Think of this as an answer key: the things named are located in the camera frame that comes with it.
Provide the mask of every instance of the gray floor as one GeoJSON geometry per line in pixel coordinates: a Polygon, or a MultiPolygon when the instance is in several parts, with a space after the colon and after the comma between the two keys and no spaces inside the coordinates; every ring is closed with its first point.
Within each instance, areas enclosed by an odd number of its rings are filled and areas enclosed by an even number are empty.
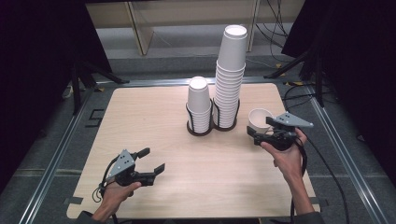
{"type": "MultiPolygon", "coordinates": [[[[291,24],[285,24],[287,30],[291,24]]],[[[183,26],[158,27],[151,41],[148,55],[140,56],[134,43],[134,36],[130,29],[98,30],[106,55],[110,60],[114,73],[124,79],[131,80],[131,84],[124,87],[140,85],[173,85],[181,83],[185,78],[194,76],[214,77],[216,59],[219,53],[221,34],[225,25],[220,26],[183,26]]],[[[284,43],[284,38],[276,37],[276,41],[284,43]]],[[[291,88],[284,83],[298,81],[301,66],[296,66],[285,76],[277,79],[264,79],[263,75],[274,72],[277,63],[289,61],[290,58],[280,54],[280,48],[270,45],[255,29],[253,49],[247,54],[247,68],[245,82],[273,82],[277,85],[282,97],[291,88]]],[[[95,76],[103,91],[82,91],[87,97],[85,107],[78,118],[78,125],[72,137],[66,144],[66,149],[56,173],[49,182],[48,190],[43,192],[43,200],[38,203],[38,209],[33,223],[73,223],[66,216],[67,200],[73,196],[79,175],[88,157],[92,142],[98,128],[89,128],[96,121],[89,120],[94,109],[106,110],[111,93],[120,85],[108,83],[108,80],[95,76]]],[[[329,164],[332,172],[339,181],[346,196],[346,204],[350,223],[370,224],[375,222],[370,214],[370,207],[378,206],[388,223],[396,223],[396,190],[383,172],[380,164],[363,142],[356,136],[359,131],[355,128],[343,107],[337,103],[336,96],[331,89],[325,89],[325,110],[332,124],[341,136],[348,153],[373,193],[377,204],[365,204],[364,195],[359,186],[354,184],[353,176],[349,174],[345,165],[332,143],[332,139],[324,128],[318,111],[309,97],[288,100],[285,106],[298,117],[310,120],[316,124],[315,129],[304,130],[314,145],[306,144],[308,154],[307,171],[314,190],[322,201],[322,215],[326,223],[346,223],[345,207],[340,190],[337,188],[324,161],[329,164]]],[[[306,94],[305,87],[292,89],[288,97],[306,94]]],[[[68,130],[69,122],[74,118],[73,99],[65,98],[59,104],[56,113],[43,127],[44,134],[38,138],[29,153],[24,158],[19,170],[8,183],[0,196],[0,223],[20,223],[23,212],[28,206],[30,198],[35,195],[42,175],[49,169],[51,159],[59,149],[64,133],[68,130]]],[[[96,117],[102,117],[104,112],[96,112],[96,117]]]]}

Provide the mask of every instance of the stack of paper cups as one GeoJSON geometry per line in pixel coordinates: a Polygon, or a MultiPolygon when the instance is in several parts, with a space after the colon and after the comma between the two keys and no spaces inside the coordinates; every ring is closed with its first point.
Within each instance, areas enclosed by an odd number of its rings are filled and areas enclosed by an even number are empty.
{"type": "Polygon", "coordinates": [[[239,91],[245,72],[247,29],[225,28],[216,67],[216,95],[213,121],[221,129],[232,128],[239,109],[239,91]]]}
{"type": "Polygon", "coordinates": [[[193,133],[206,133],[209,131],[212,101],[209,88],[204,77],[193,77],[189,85],[189,97],[186,103],[188,112],[188,125],[193,133]]]}

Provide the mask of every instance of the table top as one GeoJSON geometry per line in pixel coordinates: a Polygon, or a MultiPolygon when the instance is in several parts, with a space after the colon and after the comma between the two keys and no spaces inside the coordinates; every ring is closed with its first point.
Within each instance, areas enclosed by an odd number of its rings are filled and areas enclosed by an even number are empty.
{"type": "MultiPolygon", "coordinates": [[[[213,97],[215,86],[209,85],[213,97]]],[[[274,84],[243,84],[236,126],[193,136],[186,128],[188,86],[122,88],[113,92],[93,142],[67,215],[99,206],[92,192],[112,159],[150,147],[136,161],[136,171],[152,172],[165,163],[154,186],[138,189],[117,212],[118,217],[205,218],[283,217],[290,214],[291,194],[273,158],[247,135],[248,112],[266,108],[274,116],[284,106],[274,84]]],[[[308,174],[304,182],[315,197],[308,174]]]]}

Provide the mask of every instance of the hand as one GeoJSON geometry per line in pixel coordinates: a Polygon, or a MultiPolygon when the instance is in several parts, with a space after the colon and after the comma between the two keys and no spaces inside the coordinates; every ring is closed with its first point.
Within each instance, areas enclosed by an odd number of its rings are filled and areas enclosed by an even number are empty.
{"type": "Polygon", "coordinates": [[[92,215],[92,219],[106,222],[110,216],[115,214],[123,201],[125,201],[134,190],[142,186],[141,183],[135,182],[129,186],[122,187],[114,180],[110,180],[106,185],[106,191],[103,201],[96,212],[92,215]]]}
{"type": "MultiPolygon", "coordinates": [[[[297,142],[304,144],[306,136],[299,129],[295,129],[297,142]]],[[[262,142],[261,146],[274,157],[274,166],[278,167],[288,182],[293,202],[298,215],[314,212],[303,181],[302,156],[297,145],[293,144],[285,151],[279,151],[272,145],[262,142]]]]}
{"type": "MultiPolygon", "coordinates": [[[[304,144],[306,136],[299,129],[295,129],[297,137],[300,139],[297,142],[304,144]]],[[[271,144],[262,142],[261,146],[274,157],[274,166],[278,167],[282,172],[286,181],[291,181],[294,178],[302,178],[302,156],[298,146],[293,144],[285,151],[279,151],[271,144]]]]}

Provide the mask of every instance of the sleeve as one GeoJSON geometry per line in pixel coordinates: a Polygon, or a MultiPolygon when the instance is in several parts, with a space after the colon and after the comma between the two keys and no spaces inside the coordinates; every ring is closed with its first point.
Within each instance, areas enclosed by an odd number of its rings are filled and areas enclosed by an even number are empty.
{"type": "Polygon", "coordinates": [[[295,224],[325,224],[319,212],[307,213],[294,217],[295,224]]]}
{"type": "Polygon", "coordinates": [[[103,224],[102,222],[93,220],[91,216],[92,213],[82,211],[76,219],[75,224],[103,224]]]}

